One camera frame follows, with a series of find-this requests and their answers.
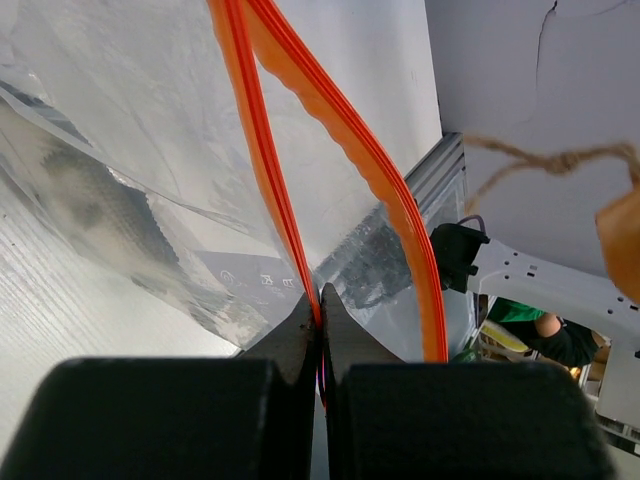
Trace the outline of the clear zip top bag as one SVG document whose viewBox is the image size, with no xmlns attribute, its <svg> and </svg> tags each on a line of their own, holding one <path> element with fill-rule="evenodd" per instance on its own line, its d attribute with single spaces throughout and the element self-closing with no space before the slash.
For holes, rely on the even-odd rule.
<svg viewBox="0 0 640 480">
<path fill-rule="evenodd" d="M 1 174 L 58 266 L 246 348 L 332 284 L 444 361 L 406 175 L 440 135 L 420 1 L 5 1 Z"/>
</svg>

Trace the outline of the toy meat slice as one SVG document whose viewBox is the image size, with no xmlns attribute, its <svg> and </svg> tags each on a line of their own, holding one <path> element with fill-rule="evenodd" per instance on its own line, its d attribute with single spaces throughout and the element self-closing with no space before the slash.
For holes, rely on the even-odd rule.
<svg viewBox="0 0 640 480">
<path fill-rule="evenodd" d="M 511 163 L 492 174 L 467 201 L 465 211 L 468 213 L 473 212 L 496 185 L 520 171 L 540 170 L 547 175 L 563 177 L 601 159 L 623 162 L 632 190 L 597 212 L 595 224 L 610 280 L 627 297 L 639 300 L 639 153 L 633 144 L 618 142 L 544 155 L 488 136 L 466 135 L 464 142 L 512 158 Z"/>
</svg>

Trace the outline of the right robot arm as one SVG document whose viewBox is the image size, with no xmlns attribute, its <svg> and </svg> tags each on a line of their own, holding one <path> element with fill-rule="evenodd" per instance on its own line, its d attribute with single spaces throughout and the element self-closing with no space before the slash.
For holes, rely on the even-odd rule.
<svg viewBox="0 0 640 480">
<path fill-rule="evenodd" d="M 639 426 L 639 303 L 602 277 L 544 261 L 490 239 L 479 230 L 445 223 L 430 236 L 446 289 L 502 297 L 539 307 L 612 341 L 597 412 Z"/>
</svg>

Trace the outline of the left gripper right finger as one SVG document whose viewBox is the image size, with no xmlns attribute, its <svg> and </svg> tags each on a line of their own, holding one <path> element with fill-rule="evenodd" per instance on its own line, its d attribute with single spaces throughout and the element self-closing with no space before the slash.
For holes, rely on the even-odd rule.
<svg viewBox="0 0 640 480">
<path fill-rule="evenodd" d="M 321 294 L 334 479 L 613 479 L 591 407 L 550 364 L 406 363 Z"/>
</svg>

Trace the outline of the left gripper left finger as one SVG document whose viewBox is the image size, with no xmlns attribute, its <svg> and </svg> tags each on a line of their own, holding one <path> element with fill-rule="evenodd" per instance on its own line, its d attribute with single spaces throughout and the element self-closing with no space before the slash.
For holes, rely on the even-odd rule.
<svg viewBox="0 0 640 480">
<path fill-rule="evenodd" d="M 232 358 L 77 357 L 38 386 L 5 479 L 306 479 L 316 330 L 301 298 Z"/>
</svg>

